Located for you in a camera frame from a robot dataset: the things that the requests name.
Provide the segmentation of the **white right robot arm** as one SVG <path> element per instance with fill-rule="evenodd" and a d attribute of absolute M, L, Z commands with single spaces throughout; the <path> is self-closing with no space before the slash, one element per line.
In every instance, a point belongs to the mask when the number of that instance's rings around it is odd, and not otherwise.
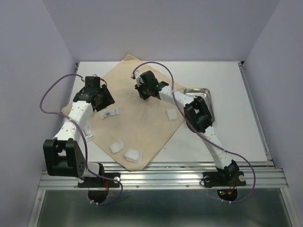
<path fill-rule="evenodd" d="M 150 70 L 144 73 L 135 71 L 133 79 L 136 80 L 135 89 L 140 98 L 146 100 L 149 97 L 155 97 L 178 108 L 189 129 L 202 139 L 211 154 L 218 171 L 219 182 L 222 184 L 232 182 L 239 167 L 222 148 L 215 134 L 212 116 L 204 99 L 187 96 L 175 90 L 174 84 L 169 85 L 165 81 L 159 82 Z"/>

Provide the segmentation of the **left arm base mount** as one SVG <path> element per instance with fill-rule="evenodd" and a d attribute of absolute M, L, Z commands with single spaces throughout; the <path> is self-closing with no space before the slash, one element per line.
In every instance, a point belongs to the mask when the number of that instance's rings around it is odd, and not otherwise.
<path fill-rule="evenodd" d="M 99 175 L 102 178 L 98 176 L 79 178 L 77 187 L 88 190 L 90 204 L 96 206 L 109 205 L 118 200 L 123 192 L 121 175 L 118 172 L 104 172 L 102 165 Z"/>

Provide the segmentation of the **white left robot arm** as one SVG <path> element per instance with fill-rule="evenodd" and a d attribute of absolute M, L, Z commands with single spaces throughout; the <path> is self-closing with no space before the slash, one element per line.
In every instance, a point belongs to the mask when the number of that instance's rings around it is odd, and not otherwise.
<path fill-rule="evenodd" d="M 73 98 L 69 114 L 58 114 L 64 118 L 61 129 L 43 143 L 46 169 L 50 176 L 89 177 L 94 186 L 101 186 L 105 182 L 104 168 L 88 161 L 83 129 L 95 112 L 115 101 L 102 78 L 86 76 L 81 80 L 85 85 Z"/>

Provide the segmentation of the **clear packet black part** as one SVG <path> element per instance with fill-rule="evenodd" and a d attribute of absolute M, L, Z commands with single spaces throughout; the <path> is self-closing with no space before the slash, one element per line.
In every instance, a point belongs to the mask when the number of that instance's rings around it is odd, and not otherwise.
<path fill-rule="evenodd" d="M 106 117 L 115 116 L 115 115 L 118 115 L 118 114 L 119 114 L 118 108 L 113 108 L 113 109 L 108 109 L 108 110 L 101 111 L 99 113 L 99 117 L 100 117 L 100 119 L 104 119 Z"/>

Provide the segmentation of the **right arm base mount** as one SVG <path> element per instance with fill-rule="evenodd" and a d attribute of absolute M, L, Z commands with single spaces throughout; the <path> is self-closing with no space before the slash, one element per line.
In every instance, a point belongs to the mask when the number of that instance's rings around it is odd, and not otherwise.
<path fill-rule="evenodd" d="M 216 171 L 203 172 L 200 185 L 205 188 L 218 187 L 216 191 L 221 200 L 235 203 L 238 197 L 236 187 L 246 186 L 246 178 L 237 163 L 232 160 L 231 164 L 224 169 L 217 168 Z"/>

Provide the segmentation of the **stainless steel tray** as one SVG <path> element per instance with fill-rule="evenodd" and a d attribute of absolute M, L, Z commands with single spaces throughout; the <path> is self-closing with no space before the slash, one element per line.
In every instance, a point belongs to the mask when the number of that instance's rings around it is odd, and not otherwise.
<path fill-rule="evenodd" d="M 213 102 L 211 99 L 211 93 L 208 88 L 205 87 L 187 87 L 184 90 L 184 94 L 193 98 L 196 98 L 198 96 L 202 97 L 209 109 L 209 112 L 211 114 L 212 122 L 215 121 L 214 116 L 214 109 L 213 109 Z"/>

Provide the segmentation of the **green suture packet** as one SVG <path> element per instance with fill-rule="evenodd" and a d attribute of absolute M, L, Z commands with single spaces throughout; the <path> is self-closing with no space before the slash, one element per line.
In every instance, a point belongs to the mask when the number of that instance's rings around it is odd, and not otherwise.
<path fill-rule="evenodd" d="M 95 133 L 93 132 L 91 126 L 89 123 L 86 123 L 83 130 L 82 130 L 84 136 L 85 136 L 85 139 L 86 139 L 86 142 L 92 140 L 95 138 Z"/>

